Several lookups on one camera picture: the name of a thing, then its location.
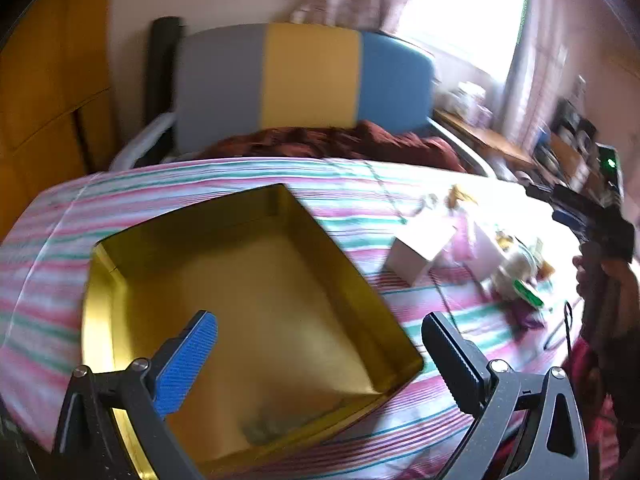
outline table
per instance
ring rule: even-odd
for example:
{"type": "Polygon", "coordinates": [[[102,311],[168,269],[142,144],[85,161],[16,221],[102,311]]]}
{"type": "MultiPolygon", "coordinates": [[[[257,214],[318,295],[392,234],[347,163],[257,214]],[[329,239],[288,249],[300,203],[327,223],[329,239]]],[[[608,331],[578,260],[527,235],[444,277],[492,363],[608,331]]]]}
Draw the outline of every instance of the table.
{"type": "MultiPolygon", "coordinates": [[[[545,372],[566,347],[546,352],[561,305],[575,297],[570,257],[577,241],[551,220],[548,205],[516,184],[480,176],[357,160],[232,158],[97,173],[43,192],[0,246],[0,394],[12,417],[50,449],[71,370],[80,362],[81,301],[96,242],[159,214],[237,190],[285,182],[386,299],[426,366],[385,406],[321,446],[265,466],[246,478],[409,479],[437,472],[470,419],[455,407],[420,338],[422,318],[445,306],[431,279],[409,287],[382,268],[402,215],[427,193],[459,184],[501,222],[539,232],[557,269],[543,292],[557,308],[548,330],[525,332],[510,306],[486,294],[466,270],[436,278],[463,335],[489,359],[545,372]]],[[[575,323],[574,334],[579,330],[575,323]]]]}
{"type": "Polygon", "coordinates": [[[441,124],[448,124],[466,140],[479,146],[479,151],[485,150],[498,153],[507,162],[511,162],[519,168],[527,170],[535,167],[533,159],[519,147],[511,144],[503,135],[485,128],[475,128],[466,124],[460,117],[445,112],[434,110],[433,119],[441,124]]]}

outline silver bolt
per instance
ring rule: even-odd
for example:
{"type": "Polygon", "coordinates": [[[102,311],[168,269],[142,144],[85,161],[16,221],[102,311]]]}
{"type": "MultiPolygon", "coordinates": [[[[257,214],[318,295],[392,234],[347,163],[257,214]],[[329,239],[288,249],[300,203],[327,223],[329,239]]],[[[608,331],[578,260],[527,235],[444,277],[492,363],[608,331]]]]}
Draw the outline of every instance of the silver bolt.
{"type": "Polygon", "coordinates": [[[131,363],[131,368],[133,368],[137,372],[141,372],[142,370],[146,370],[149,366],[149,361],[143,357],[139,357],[135,361],[131,363]]]}
{"type": "Polygon", "coordinates": [[[502,359],[496,359],[495,361],[491,361],[490,366],[491,366],[491,370],[493,370],[497,374],[503,374],[507,370],[509,370],[509,365],[507,364],[507,361],[503,361],[502,359]]]}
{"type": "Polygon", "coordinates": [[[566,372],[564,370],[562,370],[562,368],[560,368],[558,366],[554,366],[554,367],[551,368],[551,374],[556,379],[564,379],[566,377],[566,372]]]}
{"type": "Polygon", "coordinates": [[[88,372],[88,368],[84,365],[80,365],[74,369],[74,377],[84,377],[88,372]]]}

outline headboard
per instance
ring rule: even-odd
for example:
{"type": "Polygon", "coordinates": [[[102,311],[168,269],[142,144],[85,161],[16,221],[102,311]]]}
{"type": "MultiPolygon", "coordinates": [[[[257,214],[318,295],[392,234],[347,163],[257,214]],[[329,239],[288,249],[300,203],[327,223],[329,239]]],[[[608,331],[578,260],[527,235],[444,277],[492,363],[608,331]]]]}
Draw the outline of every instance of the headboard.
{"type": "Polygon", "coordinates": [[[391,133],[431,115],[434,64],[412,44],[324,25],[262,23],[184,38],[174,73],[180,153],[275,126],[353,126],[391,133]]]}

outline gold tray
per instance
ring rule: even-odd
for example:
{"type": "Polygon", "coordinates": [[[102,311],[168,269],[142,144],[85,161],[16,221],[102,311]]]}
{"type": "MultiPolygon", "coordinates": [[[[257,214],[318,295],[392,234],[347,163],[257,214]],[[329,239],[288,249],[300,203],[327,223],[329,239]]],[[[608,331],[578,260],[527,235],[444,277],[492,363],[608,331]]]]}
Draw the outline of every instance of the gold tray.
{"type": "MultiPolygon", "coordinates": [[[[282,184],[194,204],[96,245],[82,320],[94,372],[150,357],[199,309],[218,342],[167,423],[209,477],[327,439],[422,369],[382,298],[282,184]]],[[[156,478],[126,412],[118,429],[156,478]]]]}

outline bright window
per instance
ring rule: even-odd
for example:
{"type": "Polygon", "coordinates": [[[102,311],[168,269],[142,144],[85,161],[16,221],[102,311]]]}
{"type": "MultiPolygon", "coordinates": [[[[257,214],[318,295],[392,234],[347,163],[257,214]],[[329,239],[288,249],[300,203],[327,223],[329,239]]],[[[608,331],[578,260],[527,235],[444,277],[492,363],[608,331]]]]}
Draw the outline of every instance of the bright window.
{"type": "Polygon", "coordinates": [[[465,59],[499,82],[509,73],[525,0],[409,0],[398,34],[465,59]]]}

